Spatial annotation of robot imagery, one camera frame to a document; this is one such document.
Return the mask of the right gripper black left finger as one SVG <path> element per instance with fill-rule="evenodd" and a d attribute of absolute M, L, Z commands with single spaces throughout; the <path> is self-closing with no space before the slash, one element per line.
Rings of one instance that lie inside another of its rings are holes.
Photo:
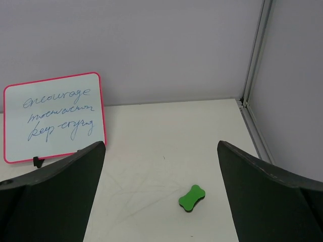
<path fill-rule="evenodd" d="M 95 142 L 1 182 L 1 241 L 83 241 L 105 157 Z"/>

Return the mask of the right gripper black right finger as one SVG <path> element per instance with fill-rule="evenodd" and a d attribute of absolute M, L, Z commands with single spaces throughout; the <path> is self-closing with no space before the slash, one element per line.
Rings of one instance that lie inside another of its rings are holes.
<path fill-rule="evenodd" d="M 239 241 L 322 241 L 322 183 L 219 141 L 219 164 Z"/>

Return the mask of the green bone shaped eraser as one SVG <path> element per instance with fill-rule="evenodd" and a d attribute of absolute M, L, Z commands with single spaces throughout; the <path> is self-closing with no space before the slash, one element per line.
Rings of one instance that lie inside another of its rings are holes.
<path fill-rule="evenodd" d="M 179 198 L 179 205 L 185 212 L 192 212 L 199 201 L 205 198 L 206 192 L 199 185 L 193 185 L 187 194 Z"/>

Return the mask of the pink framed whiteboard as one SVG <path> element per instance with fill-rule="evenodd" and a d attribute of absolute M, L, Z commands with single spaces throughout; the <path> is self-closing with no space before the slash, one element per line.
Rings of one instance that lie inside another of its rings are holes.
<path fill-rule="evenodd" d="M 107 143 L 97 72 L 8 85 L 3 91 L 4 161 L 70 155 Z"/>

